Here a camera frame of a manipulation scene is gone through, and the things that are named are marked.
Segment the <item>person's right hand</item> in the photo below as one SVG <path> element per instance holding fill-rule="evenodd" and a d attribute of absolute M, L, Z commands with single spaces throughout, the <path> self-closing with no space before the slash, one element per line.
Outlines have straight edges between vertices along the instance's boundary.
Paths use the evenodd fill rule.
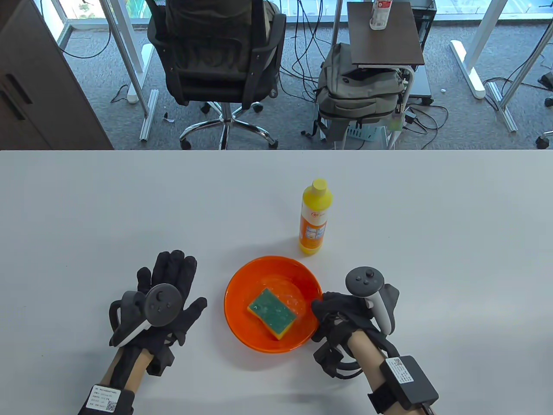
<path fill-rule="evenodd" d="M 319 320 L 319 328 L 311 338 L 314 342 L 320 342 L 326 338 L 331 346 L 340 345 L 353 357 L 348 347 L 348 340 L 354 332 L 362 330 L 377 348 L 386 352 L 387 356 L 400 356 L 397 348 L 373 325 L 371 321 L 373 313 L 366 307 L 364 299 L 342 293 L 326 292 L 322 300 L 313 300 L 311 309 Z"/>

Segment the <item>person's left hand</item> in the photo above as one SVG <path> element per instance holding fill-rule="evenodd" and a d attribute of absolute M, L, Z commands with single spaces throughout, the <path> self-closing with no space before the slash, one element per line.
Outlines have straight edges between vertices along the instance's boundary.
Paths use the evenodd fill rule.
<path fill-rule="evenodd" d="M 153 269 L 137 271 L 137 288 L 109 307 L 113 330 L 109 344 L 117 349 L 119 360 L 133 360 L 144 352 L 161 358 L 175 343 L 185 343 L 188 331 L 207 308 L 204 297 L 185 304 L 196 269 L 195 257 L 175 250 L 158 254 Z"/>

